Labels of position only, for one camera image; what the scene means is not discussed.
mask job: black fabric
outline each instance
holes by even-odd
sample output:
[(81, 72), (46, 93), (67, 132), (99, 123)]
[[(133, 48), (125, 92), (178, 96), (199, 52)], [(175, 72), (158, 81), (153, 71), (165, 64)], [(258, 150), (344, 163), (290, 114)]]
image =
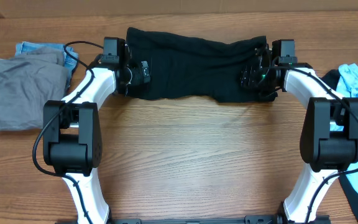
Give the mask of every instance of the black fabric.
[(257, 91), (240, 87), (244, 65), (257, 60), (255, 49), (266, 46), (266, 37), (232, 44), (166, 32), (127, 31), (132, 59), (146, 60), (151, 81), (128, 86), (127, 95), (145, 100), (206, 95), (218, 102), (273, 101), (276, 94), (264, 98)]
[[(339, 73), (338, 70), (331, 70), (321, 79), (333, 90), (336, 90), (340, 77), (341, 74)], [(341, 175), (339, 177), (339, 182), (341, 183), (347, 201), (351, 206), (352, 212), (356, 220), (358, 221), (358, 193), (353, 189), (351, 183), (349, 182), (349, 180), (345, 175)]]

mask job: cable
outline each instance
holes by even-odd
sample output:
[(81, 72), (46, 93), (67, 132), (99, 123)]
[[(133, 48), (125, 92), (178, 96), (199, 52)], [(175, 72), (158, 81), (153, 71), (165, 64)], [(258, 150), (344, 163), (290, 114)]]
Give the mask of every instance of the cable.
[[(335, 95), (333, 92), (332, 92), (332, 89), (328, 88), (325, 83), (320, 80), (318, 77), (312, 75), (311, 73), (308, 73), (308, 72), (305, 72), (303, 70), (300, 70), (300, 69), (297, 69), (297, 68), (293, 68), (293, 67), (289, 67), (289, 66), (276, 66), (276, 67), (271, 67), (269, 69), (287, 69), (287, 70), (293, 70), (295, 72), (299, 72), (299, 73), (302, 73), (304, 75), (307, 75), (308, 77), (312, 78), (316, 83), (318, 83), (328, 94), (330, 94), (335, 100), (337, 100), (338, 102), (340, 102), (340, 104), (342, 104), (342, 106), (349, 112), (349, 114), (357, 121), (357, 124), (358, 124), (358, 117), (354, 114), (354, 112), (350, 109), (350, 107), (342, 100), (340, 99), (340, 97), (338, 97), (337, 95)], [(326, 177), (322, 183), (318, 186), (318, 188), (316, 189), (316, 191), (314, 192), (313, 194), (313, 197), (311, 198), (311, 201), (310, 201), (310, 204), (309, 204), (309, 207), (308, 207), (308, 213), (306, 215), (306, 219), (305, 219), (305, 223), (308, 223), (309, 222), (309, 217), (310, 217), (310, 213), (311, 213), (311, 210), (313, 208), (313, 204), (314, 204), (314, 201), (316, 200), (316, 197), (318, 195), (318, 193), (320, 192), (320, 190), (323, 188), (323, 186), (329, 181), (331, 180), (332, 178), (335, 178), (335, 177), (338, 177), (340, 175), (347, 175), (347, 174), (354, 174), (358, 172), (358, 168), (354, 169), (354, 170), (349, 170), (349, 171), (341, 171), (341, 172), (338, 172), (336, 174), (333, 174), (333, 175), (330, 175), (328, 177)]]
[(50, 120), (48, 121), (48, 123), (44, 126), (44, 128), (42, 128), (40, 134), (38, 135), (37, 139), (35, 140), (34, 142), (34, 146), (32, 148), (32, 161), (35, 165), (35, 167), (41, 171), (42, 173), (44, 174), (47, 174), (47, 175), (51, 175), (51, 176), (54, 176), (54, 177), (63, 177), (63, 178), (66, 178), (70, 181), (73, 182), (73, 186), (76, 188), (77, 192), (78, 192), (78, 196), (80, 198), (80, 203), (81, 203), (81, 207), (82, 207), (82, 210), (84, 212), (84, 216), (86, 217), (86, 219), (89, 221), (89, 224), (93, 224), (92, 221), (91, 221), (91, 218), (90, 216), (88, 215), (88, 212), (86, 211), (85, 209), (85, 203), (84, 203), (84, 199), (83, 199), (83, 196), (82, 196), (82, 193), (81, 193), (81, 190), (80, 190), (80, 186), (78, 185), (78, 182), (70, 177), (69, 175), (59, 175), (59, 174), (56, 174), (54, 172), (50, 172), (50, 171), (47, 171), (45, 169), (43, 169), (38, 161), (37, 161), (37, 148), (38, 148), (38, 144), (42, 138), (42, 136), (45, 134), (46, 130), (49, 128), (49, 126), (52, 124), (52, 122), (60, 115), (60, 113), (65, 109), (67, 108), (68, 105), (70, 105), (71, 103), (73, 103), (76, 99), (78, 99), (81, 94), (91, 85), (93, 79), (94, 79), (94, 73), (92, 71), (92, 69), (87, 66), (87, 64), (85, 64), (84, 62), (82, 62), (81, 60), (75, 58), (74, 56), (72, 56), (72, 54), (70, 54), (68, 51), (67, 51), (67, 47), (69, 45), (72, 45), (72, 44), (90, 44), (90, 45), (93, 45), (93, 46), (96, 46), (96, 47), (99, 47), (99, 48), (102, 48), (102, 46), (98, 45), (98, 44), (94, 44), (94, 43), (91, 43), (91, 42), (88, 42), (88, 41), (74, 41), (74, 42), (70, 42), (70, 43), (67, 43), (64, 45), (64, 51), (65, 53), (71, 57), (73, 60), (77, 61), (78, 63), (82, 64), (86, 70), (90, 71), (91, 72), (91, 78), (89, 80), (89, 82), (80, 90), (77, 92), (77, 94), (68, 102), (66, 102), (51, 118)]

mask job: folded gray cloth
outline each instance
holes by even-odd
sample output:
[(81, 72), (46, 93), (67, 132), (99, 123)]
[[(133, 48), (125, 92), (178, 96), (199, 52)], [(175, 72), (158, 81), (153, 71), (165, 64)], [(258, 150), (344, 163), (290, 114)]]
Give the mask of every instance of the folded gray cloth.
[(49, 47), (0, 59), (0, 131), (41, 128), (44, 104), (63, 98), (68, 72)]

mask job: wood grain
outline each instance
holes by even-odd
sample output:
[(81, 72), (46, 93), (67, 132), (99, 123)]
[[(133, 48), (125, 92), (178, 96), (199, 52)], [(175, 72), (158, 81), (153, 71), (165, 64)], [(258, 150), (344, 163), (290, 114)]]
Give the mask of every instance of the wood grain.
[[(288, 12), (184, 16), (0, 19), (0, 58), (14, 45), (125, 37), (128, 27), (234, 42), (257, 35), (292, 38), (301, 62), (323, 75), (358, 64), (358, 12)], [(90, 62), (99, 49), (76, 45)], [(78, 67), (72, 87), (82, 80)], [(111, 96), (99, 112), (104, 198), (115, 218), (214, 218), (274, 213), (301, 171), (298, 145), (305, 110), (280, 93), (273, 103), (218, 104), (207, 97), (144, 101)], [(31, 160), (39, 131), (0, 133), (0, 223), (72, 220), (76, 211), (62, 180)], [(38, 151), (43, 163), (42, 146)], [(338, 182), (318, 213), (355, 223)]]

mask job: black cable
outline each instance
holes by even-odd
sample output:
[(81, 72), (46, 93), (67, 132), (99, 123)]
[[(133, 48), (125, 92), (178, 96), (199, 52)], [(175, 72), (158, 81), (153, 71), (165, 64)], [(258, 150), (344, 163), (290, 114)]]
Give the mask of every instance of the black cable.
[(91, 72), (91, 78), (89, 80), (89, 82), (80, 90), (77, 92), (77, 94), (68, 102), (66, 102), (51, 118), (50, 120), (48, 121), (48, 123), (44, 126), (44, 128), (42, 128), (40, 134), (38, 135), (37, 139), (35, 140), (34, 142), (34, 146), (32, 148), (32, 161), (35, 165), (35, 167), (41, 171), (42, 173), (44, 174), (47, 174), (47, 175), (51, 175), (51, 176), (54, 176), (54, 177), (63, 177), (63, 178), (66, 178), (70, 181), (73, 182), (73, 186), (77, 189), (77, 192), (78, 192), (78, 196), (80, 198), (80, 203), (81, 203), (81, 207), (82, 207), (82, 210), (84, 212), (84, 216), (86, 217), (86, 219), (89, 221), (89, 224), (93, 224), (92, 221), (91, 221), (91, 218), (90, 216), (88, 215), (88, 212), (86, 211), (85, 209), (85, 203), (84, 203), (84, 199), (83, 199), (83, 196), (82, 196), (82, 193), (81, 193), (81, 190), (80, 190), (80, 186), (78, 185), (78, 182), (70, 177), (69, 175), (59, 175), (59, 174), (56, 174), (54, 172), (50, 172), (50, 171), (47, 171), (45, 169), (43, 169), (38, 161), (37, 161), (37, 148), (38, 148), (38, 144), (42, 138), (42, 136), (45, 134), (46, 130), (49, 128), (49, 126), (52, 124), (52, 122), (60, 115), (60, 113), (65, 109), (67, 108), (68, 105), (70, 105), (71, 103), (73, 103), (76, 99), (78, 99), (81, 94), (91, 85), (93, 79), (94, 79), (94, 73), (92, 71), (92, 69), (87, 66), (87, 64), (85, 64), (84, 62), (82, 62), (81, 60), (75, 58), (74, 56), (72, 56), (72, 54), (70, 54), (68, 51), (67, 51), (67, 47), (69, 45), (72, 45), (72, 44), (90, 44), (90, 45), (93, 45), (93, 46), (96, 46), (96, 47), (99, 47), (99, 48), (102, 48), (102, 46), (98, 45), (98, 44), (94, 44), (94, 43), (91, 43), (91, 42), (88, 42), (88, 41), (74, 41), (74, 42), (70, 42), (70, 43), (67, 43), (64, 45), (64, 51), (65, 53), (71, 57), (73, 60), (77, 61), (78, 63), (82, 64), (86, 70), (90, 71)]
[[(358, 117), (356, 116), (356, 114), (354, 114), (354, 112), (350, 109), (350, 107), (342, 100), (340, 99), (340, 97), (338, 97), (337, 95), (335, 95), (333, 92), (332, 92), (332, 89), (328, 88), (326, 86), (326, 84), (320, 80), (318, 77), (312, 75), (311, 73), (308, 73), (308, 72), (305, 72), (303, 70), (300, 70), (300, 69), (297, 69), (297, 68), (293, 68), (293, 67), (289, 67), (289, 66), (275, 66), (275, 67), (271, 67), (271, 69), (287, 69), (287, 70), (293, 70), (295, 72), (299, 72), (299, 73), (302, 73), (304, 75), (307, 75), (308, 77), (312, 78), (316, 83), (318, 83), (328, 94), (330, 94), (335, 100), (337, 100), (338, 102), (340, 102), (340, 104), (342, 104), (342, 106), (349, 112), (349, 114), (357, 121), (357, 124), (358, 124)], [(335, 177), (338, 177), (340, 175), (347, 175), (347, 174), (354, 174), (358, 172), (358, 168), (357, 169), (354, 169), (354, 170), (349, 170), (349, 171), (341, 171), (341, 172), (338, 172), (336, 174), (333, 174), (333, 175), (330, 175), (328, 177), (326, 177), (322, 183), (318, 186), (318, 188), (316, 189), (316, 191), (314, 192), (313, 194), (313, 197), (311, 198), (311, 201), (310, 201), (310, 204), (309, 204), (309, 207), (308, 207), (308, 213), (307, 213), (307, 216), (306, 216), (306, 220), (305, 220), (305, 223), (308, 223), (309, 222), (309, 217), (310, 217), (310, 213), (311, 213), (311, 210), (313, 208), (313, 204), (314, 204), (314, 201), (316, 200), (316, 197), (318, 195), (318, 193), (320, 192), (320, 190), (323, 188), (324, 184), (326, 184), (329, 180), (331, 180), (332, 178), (335, 178)]]

